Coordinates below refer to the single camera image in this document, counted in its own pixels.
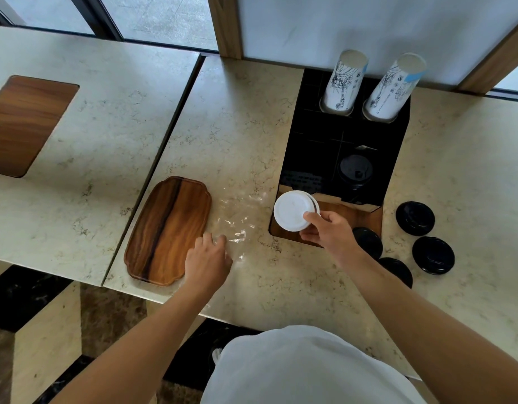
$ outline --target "stacked paper cup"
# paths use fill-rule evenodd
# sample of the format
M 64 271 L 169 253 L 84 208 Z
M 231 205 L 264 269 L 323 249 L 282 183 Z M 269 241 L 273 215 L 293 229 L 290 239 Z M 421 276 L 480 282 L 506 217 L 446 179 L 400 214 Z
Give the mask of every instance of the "stacked paper cup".
M 341 53 L 320 101 L 323 112 L 342 116 L 351 114 L 367 63 L 367 56 L 355 49 Z
M 371 121 L 394 121 L 426 67 L 424 59 L 417 54 L 401 55 L 364 103 L 364 116 Z

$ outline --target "finger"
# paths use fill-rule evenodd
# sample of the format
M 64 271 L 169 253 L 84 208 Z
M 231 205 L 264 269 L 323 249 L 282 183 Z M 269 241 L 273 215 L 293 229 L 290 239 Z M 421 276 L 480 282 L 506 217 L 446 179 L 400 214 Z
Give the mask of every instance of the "finger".
M 304 220 L 315 225 L 317 227 L 317 230 L 321 230 L 328 225 L 328 222 L 323 220 L 323 218 L 319 214 L 310 213 L 308 211 L 304 213 Z
M 233 265 L 233 259 L 229 256 L 229 254 L 226 252 L 225 256 L 225 265 L 230 268 L 231 265 Z
M 300 238 L 302 238 L 304 241 L 314 242 L 316 244 L 321 245 L 321 243 L 320 243 L 321 238 L 318 235 L 314 235 L 314 234 L 301 234 Z
M 345 218 L 340 216 L 338 213 L 335 213 L 334 211 L 321 211 L 321 217 L 323 217 L 323 219 L 326 221 L 330 221 L 334 224 L 345 220 Z
M 212 233 L 204 233 L 203 234 L 203 245 L 213 245 L 214 241 L 212 241 Z
M 319 234 L 319 230 L 317 229 L 317 227 L 315 225 L 309 225 L 307 226 L 306 228 L 304 228 L 302 231 L 300 231 L 300 234 L 315 234 L 315 235 L 318 235 Z
M 227 237 L 225 235 L 222 234 L 218 238 L 216 238 L 216 246 L 218 248 L 225 249 L 226 244 L 227 244 Z

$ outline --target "wooden serving tray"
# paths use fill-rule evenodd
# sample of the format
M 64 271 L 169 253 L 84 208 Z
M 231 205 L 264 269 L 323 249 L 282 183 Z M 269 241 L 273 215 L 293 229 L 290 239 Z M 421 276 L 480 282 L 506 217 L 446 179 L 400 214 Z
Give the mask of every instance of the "wooden serving tray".
M 0 90 L 0 174 L 23 177 L 80 87 L 13 75 Z
M 211 204 L 202 182 L 171 176 L 156 184 L 124 253 L 128 274 L 159 286 L 181 278 L 188 250 L 205 231 Z
M 319 209 L 321 211 L 334 211 L 345 217 L 352 228 L 367 227 L 374 231 L 379 237 L 382 236 L 382 207 L 376 209 L 372 213 L 368 213 L 361 210 L 355 210 L 354 208 L 349 208 L 343 204 L 325 203 L 324 201 L 317 201 L 317 203 L 319 203 Z M 320 245 L 317 245 L 314 242 L 303 241 L 302 238 L 300 238 L 299 233 L 284 230 L 278 225 L 274 215 L 272 215 L 270 219 L 269 232 L 274 237 L 285 238 L 286 240 L 320 247 Z

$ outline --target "wood grain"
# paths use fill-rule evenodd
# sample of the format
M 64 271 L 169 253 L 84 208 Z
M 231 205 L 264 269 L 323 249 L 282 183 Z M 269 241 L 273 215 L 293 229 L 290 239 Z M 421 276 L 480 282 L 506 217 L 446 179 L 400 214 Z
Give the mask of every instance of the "wood grain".
M 475 67 L 456 90 L 485 95 L 518 67 L 518 25 Z
M 242 59 L 242 35 L 237 0 L 208 0 L 208 5 L 220 56 Z
M 0 174 L 23 177 L 80 87 L 13 75 L 0 90 Z
M 351 227 L 367 227 L 376 232 L 378 236 L 382 236 L 382 207 L 378 208 L 372 213 L 367 213 L 365 211 L 349 208 L 343 204 L 324 203 L 323 201 L 317 201 L 317 203 L 319 203 L 319 208 L 321 211 L 334 211 L 345 217 Z M 320 245 L 317 245 L 313 242 L 303 241 L 300 238 L 299 233 L 284 230 L 278 225 L 274 215 L 272 215 L 270 220 L 269 232 L 274 237 L 285 238 L 286 240 L 320 247 Z
M 201 182 L 171 176 L 156 184 L 124 253 L 128 274 L 159 286 L 181 278 L 186 253 L 203 234 L 211 204 Z

